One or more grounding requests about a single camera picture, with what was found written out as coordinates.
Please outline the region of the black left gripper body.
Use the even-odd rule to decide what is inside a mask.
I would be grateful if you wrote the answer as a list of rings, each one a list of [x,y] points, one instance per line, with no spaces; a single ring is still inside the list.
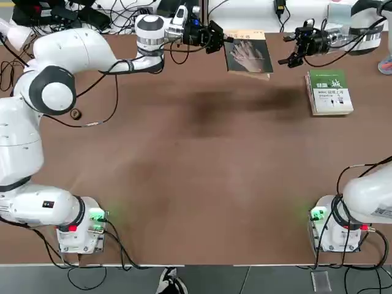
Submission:
[[[187,24],[184,28],[183,44],[196,47],[205,47],[210,41],[209,26],[200,24]]]

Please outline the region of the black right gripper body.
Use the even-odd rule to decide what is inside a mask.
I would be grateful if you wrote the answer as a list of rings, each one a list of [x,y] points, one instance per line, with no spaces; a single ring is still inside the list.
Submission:
[[[303,56],[327,53],[330,41],[326,31],[315,28],[303,29]]]

